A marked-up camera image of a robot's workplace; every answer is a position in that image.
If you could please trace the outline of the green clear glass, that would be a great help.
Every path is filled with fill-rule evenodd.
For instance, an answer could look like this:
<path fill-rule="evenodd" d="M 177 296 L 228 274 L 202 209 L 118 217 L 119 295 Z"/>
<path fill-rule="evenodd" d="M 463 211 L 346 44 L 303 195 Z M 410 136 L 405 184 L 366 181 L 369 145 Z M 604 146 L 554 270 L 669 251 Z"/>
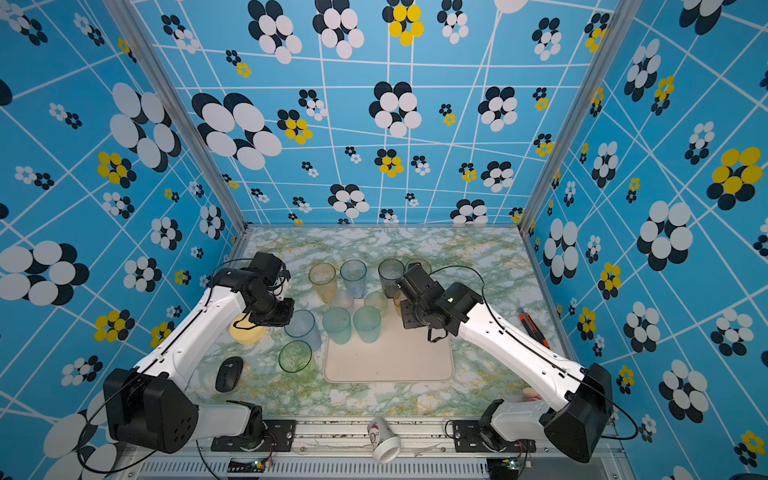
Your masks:
<path fill-rule="evenodd" d="M 294 340 L 282 347 L 278 365 L 293 382 L 311 383 L 317 378 L 317 368 L 312 347 L 305 341 Z"/>

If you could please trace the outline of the teal textured glass front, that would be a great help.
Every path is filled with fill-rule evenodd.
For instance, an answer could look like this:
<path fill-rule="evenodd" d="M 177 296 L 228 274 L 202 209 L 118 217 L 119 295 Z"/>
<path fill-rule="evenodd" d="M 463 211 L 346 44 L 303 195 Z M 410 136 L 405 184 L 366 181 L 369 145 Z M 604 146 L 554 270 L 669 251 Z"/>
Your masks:
<path fill-rule="evenodd" d="M 330 340 L 338 345 L 344 345 L 351 339 L 351 317 L 347 309 L 332 307 L 326 311 L 322 319 L 325 332 Z"/>

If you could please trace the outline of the clear textured glass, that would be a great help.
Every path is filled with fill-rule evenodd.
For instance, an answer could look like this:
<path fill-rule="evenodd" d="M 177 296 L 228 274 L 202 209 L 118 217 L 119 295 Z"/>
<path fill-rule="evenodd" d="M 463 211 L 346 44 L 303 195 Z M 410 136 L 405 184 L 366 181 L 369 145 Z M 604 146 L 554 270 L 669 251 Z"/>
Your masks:
<path fill-rule="evenodd" d="M 345 289 L 338 290 L 331 299 L 331 306 L 334 308 L 349 309 L 354 303 L 354 295 Z"/>

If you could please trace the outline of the light green textured glass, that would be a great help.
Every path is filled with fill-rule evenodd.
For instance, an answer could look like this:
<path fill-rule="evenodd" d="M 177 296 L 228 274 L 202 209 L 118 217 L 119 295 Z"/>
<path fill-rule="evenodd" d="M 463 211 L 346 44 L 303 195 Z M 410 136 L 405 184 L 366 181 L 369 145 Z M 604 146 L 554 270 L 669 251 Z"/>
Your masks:
<path fill-rule="evenodd" d="M 366 295 L 364 305 L 377 309 L 384 317 L 388 310 L 388 298 L 381 291 L 374 291 Z"/>

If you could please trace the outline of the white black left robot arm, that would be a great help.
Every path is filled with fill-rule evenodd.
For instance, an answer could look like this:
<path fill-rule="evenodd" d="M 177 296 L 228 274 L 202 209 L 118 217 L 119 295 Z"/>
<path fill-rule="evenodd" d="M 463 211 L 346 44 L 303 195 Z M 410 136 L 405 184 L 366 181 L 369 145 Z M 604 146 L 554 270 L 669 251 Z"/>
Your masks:
<path fill-rule="evenodd" d="M 166 340 L 133 368 L 115 369 L 104 380 L 110 436 L 167 454 L 206 438 L 261 443 L 266 432 L 259 406 L 241 401 L 197 405 L 185 390 L 204 355 L 237 316 L 254 326 L 289 324 L 295 305 L 285 295 L 289 280 L 285 263 L 264 252 L 244 268 L 215 273 L 200 301 Z"/>

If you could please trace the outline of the short amber glass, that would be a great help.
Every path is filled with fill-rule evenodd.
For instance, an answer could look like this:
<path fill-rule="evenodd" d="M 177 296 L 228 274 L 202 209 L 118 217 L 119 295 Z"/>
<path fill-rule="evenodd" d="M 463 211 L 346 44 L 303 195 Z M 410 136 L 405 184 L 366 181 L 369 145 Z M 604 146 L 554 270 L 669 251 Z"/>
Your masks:
<path fill-rule="evenodd" d="M 402 295 L 401 292 L 398 292 L 395 295 L 395 297 L 393 298 L 393 304 L 394 304 L 395 311 L 396 311 L 398 316 L 402 316 L 402 311 L 401 311 L 402 300 L 403 300 L 403 295 Z"/>

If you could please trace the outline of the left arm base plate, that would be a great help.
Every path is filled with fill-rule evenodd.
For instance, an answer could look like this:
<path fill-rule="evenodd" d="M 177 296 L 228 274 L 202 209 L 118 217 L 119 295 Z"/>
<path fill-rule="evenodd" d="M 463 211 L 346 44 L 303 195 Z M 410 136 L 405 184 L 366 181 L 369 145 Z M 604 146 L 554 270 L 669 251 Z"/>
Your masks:
<path fill-rule="evenodd" d="M 295 438 L 295 420 L 265 420 L 253 435 L 220 436 L 212 440 L 214 452 L 290 452 Z"/>

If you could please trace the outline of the light blue short glass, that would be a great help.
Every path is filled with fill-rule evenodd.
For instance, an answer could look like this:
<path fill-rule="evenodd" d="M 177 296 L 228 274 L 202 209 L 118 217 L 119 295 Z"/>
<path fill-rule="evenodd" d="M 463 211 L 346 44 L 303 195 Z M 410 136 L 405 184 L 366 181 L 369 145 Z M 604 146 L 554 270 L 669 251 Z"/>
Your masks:
<path fill-rule="evenodd" d="M 322 346 L 316 318 L 309 310 L 295 310 L 284 331 L 292 340 L 306 342 L 313 352 L 318 352 Z"/>

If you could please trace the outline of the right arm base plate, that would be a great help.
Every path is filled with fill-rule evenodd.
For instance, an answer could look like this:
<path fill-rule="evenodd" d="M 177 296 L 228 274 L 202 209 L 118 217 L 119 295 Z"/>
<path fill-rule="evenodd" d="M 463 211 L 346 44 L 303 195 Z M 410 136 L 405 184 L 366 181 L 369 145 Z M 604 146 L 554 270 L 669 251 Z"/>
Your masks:
<path fill-rule="evenodd" d="M 535 453 L 537 444 L 534 440 L 522 439 L 511 442 L 503 439 L 490 426 L 479 420 L 451 420 L 447 433 L 453 438 L 454 448 L 458 453 Z"/>

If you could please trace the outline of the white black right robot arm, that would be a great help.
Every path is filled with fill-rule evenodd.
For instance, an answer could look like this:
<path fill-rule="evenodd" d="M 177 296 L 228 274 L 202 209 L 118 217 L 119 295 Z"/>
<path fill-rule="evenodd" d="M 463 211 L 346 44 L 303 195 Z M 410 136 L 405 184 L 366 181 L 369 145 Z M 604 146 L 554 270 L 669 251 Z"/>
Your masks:
<path fill-rule="evenodd" d="M 442 330 L 483 349 L 538 395 L 529 405 L 496 400 L 486 409 L 477 430 L 488 449 L 524 449 L 531 441 L 547 441 L 572 460 L 591 460 L 615 409 L 605 368 L 584 367 L 554 353 L 507 322 L 482 291 L 459 282 L 444 288 L 419 265 L 396 284 L 404 297 L 405 328 Z"/>

